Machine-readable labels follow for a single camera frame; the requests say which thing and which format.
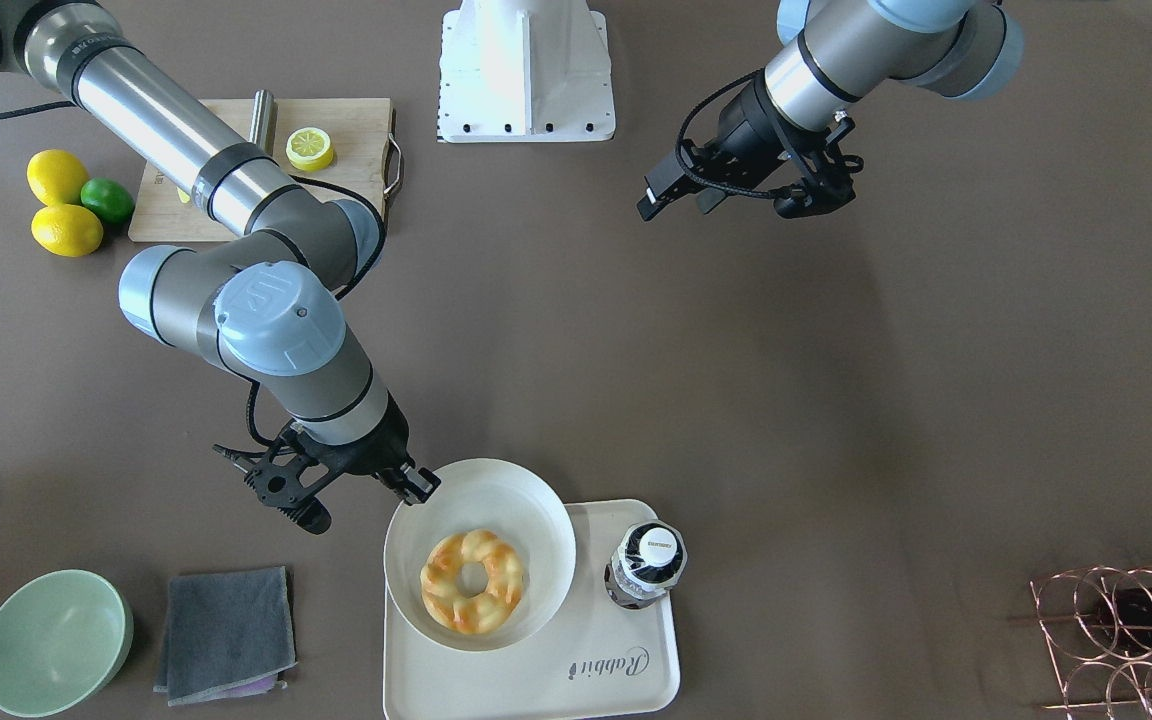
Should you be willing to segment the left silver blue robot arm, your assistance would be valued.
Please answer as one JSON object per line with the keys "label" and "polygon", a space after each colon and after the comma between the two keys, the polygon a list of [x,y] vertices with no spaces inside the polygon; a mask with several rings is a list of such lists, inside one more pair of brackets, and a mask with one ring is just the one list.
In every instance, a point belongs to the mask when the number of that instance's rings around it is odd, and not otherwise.
{"label": "left silver blue robot arm", "polygon": [[887,79],[979,100],[1015,76],[1025,47],[996,1],[782,1],[776,24],[781,50],[727,83],[717,136],[696,143],[681,127],[646,174],[641,219],[689,195],[703,213],[736,196],[786,219],[832,213],[864,167],[840,147],[851,105]]}

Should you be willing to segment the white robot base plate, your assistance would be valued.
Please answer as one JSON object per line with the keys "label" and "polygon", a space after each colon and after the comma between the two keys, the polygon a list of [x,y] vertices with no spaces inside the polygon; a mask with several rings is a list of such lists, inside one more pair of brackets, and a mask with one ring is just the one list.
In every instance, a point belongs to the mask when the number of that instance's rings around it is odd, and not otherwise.
{"label": "white robot base plate", "polygon": [[573,143],[616,132],[607,18],[585,1],[463,1],[444,14],[435,137]]}

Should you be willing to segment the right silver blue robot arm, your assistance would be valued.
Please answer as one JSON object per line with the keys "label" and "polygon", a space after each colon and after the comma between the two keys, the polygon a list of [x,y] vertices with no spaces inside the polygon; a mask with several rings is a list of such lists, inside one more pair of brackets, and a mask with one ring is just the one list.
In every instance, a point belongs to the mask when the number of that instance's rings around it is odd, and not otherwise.
{"label": "right silver blue robot arm", "polygon": [[289,420],[264,450],[221,448],[262,503],[314,535],[338,477],[374,477],[408,505],[439,478],[348,327],[339,293],[387,237],[370,200],[319,200],[129,41],[96,1],[0,1],[0,71],[26,74],[109,128],[233,234],[209,250],[156,245],[118,287],[128,323],[270,391]]}

